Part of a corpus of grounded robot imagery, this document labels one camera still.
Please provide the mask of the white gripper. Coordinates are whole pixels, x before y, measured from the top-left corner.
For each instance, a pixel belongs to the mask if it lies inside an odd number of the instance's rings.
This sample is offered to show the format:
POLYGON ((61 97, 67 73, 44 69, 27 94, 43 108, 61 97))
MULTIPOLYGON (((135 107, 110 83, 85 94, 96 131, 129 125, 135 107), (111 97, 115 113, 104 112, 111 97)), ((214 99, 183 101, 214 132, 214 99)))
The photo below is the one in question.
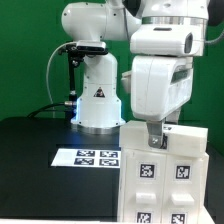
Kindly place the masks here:
POLYGON ((177 124, 180 107, 191 97, 192 57, 136 56, 131 70, 131 109, 147 122, 148 144, 161 148, 163 120, 177 124))

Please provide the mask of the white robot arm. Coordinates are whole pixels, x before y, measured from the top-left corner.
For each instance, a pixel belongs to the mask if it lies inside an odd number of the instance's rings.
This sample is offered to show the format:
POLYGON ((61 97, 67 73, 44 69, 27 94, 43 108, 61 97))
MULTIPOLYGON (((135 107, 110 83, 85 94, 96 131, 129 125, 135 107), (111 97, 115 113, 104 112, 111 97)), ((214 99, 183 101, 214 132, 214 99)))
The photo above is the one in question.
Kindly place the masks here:
POLYGON ((164 120, 191 96, 193 58, 215 40, 206 28, 224 22, 224 0, 105 0, 71 3, 62 26, 76 49, 104 53, 107 41, 130 43, 133 115, 147 121, 149 145, 164 145, 164 120))

